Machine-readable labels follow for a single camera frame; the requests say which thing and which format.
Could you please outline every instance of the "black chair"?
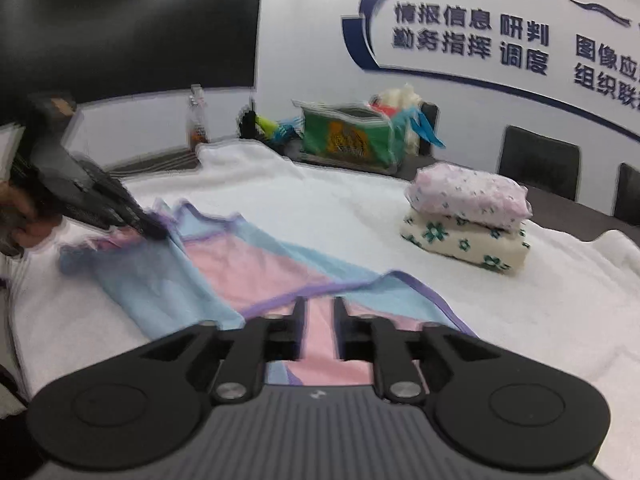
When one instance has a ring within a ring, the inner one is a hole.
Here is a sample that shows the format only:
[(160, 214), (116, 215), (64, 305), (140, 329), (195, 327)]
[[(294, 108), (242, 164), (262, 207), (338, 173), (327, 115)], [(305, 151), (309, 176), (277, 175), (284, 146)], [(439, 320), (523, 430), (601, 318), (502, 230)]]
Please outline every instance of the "black chair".
[(618, 167), (618, 188), (613, 216), (640, 226), (640, 171), (623, 162)]
[(580, 147), (507, 126), (498, 173), (575, 201), (580, 179)]
[[(429, 124), (433, 128), (435, 133), (436, 127), (438, 126), (438, 115), (440, 109), (433, 103), (422, 103), (420, 106), (420, 111), (424, 114), (424, 116), (429, 121)], [(427, 142), (423, 138), (420, 138), (420, 144), (418, 145), (418, 154), (419, 155), (431, 155), (433, 147), (430, 142)]]

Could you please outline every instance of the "pink floral towel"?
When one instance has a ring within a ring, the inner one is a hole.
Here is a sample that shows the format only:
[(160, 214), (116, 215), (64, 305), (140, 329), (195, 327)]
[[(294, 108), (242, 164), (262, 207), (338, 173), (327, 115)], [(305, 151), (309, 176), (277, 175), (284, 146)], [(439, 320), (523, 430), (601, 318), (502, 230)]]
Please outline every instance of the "pink floral towel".
[(505, 176), (438, 162), (418, 170), (405, 193), (411, 206), (427, 214), (514, 230), (530, 218), (527, 188)]

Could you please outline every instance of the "green floral towel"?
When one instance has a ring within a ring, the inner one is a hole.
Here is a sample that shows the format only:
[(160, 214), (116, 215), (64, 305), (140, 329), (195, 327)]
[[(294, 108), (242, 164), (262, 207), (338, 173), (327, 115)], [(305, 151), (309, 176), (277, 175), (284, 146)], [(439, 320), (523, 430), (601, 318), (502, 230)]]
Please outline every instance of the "green floral towel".
[(491, 270), (521, 267), (530, 248), (524, 224), (515, 231), (505, 231), (455, 216), (421, 214), (414, 209), (404, 217), (400, 234), (425, 251)]

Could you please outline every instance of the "black screen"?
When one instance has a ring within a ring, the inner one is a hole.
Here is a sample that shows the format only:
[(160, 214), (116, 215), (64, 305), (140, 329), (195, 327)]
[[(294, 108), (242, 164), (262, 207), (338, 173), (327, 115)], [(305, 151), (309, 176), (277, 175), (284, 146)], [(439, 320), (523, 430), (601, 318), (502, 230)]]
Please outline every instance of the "black screen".
[(0, 0), (0, 124), (10, 94), (76, 102), (250, 88), (260, 0)]

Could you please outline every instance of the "folded towel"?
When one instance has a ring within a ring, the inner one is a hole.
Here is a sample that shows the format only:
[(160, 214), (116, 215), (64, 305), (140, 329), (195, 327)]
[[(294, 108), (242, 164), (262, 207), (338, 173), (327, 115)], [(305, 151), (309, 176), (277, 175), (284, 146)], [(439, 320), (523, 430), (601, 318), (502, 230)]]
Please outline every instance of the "folded towel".
[(445, 162), (419, 170), (406, 197), (421, 213), (459, 216), (507, 230), (517, 230), (532, 215), (526, 187)]
[(422, 214), (411, 209), (404, 217), (400, 234), (425, 251), (493, 270), (518, 268), (529, 252), (523, 224), (515, 231), (505, 231), (460, 217)]

